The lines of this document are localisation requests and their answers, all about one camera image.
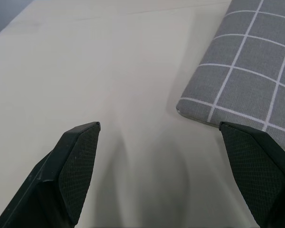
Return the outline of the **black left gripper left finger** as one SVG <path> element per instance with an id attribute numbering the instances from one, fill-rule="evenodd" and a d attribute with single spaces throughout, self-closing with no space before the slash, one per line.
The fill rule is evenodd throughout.
<path id="1" fill-rule="evenodd" d="M 0 215 L 0 228 L 74 228 L 91 183 L 101 125 L 76 126 L 41 159 Z"/>

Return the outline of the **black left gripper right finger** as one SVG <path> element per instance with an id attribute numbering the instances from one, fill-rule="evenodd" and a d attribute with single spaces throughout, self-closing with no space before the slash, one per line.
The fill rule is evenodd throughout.
<path id="1" fill-rule="evenodd" d="M 285 151 L 266 132 L 221 122 L 235 182 L 260 228 L 285 228 Z"/>

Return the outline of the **grey checked pillow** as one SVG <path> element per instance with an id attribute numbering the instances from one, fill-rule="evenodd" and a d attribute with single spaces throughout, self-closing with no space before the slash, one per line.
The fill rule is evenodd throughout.
<path id="1" fill-rule="evenodd" d="M 285 0 L 231 0 L 176 110 L 253 127 L 285 148 Z"/>

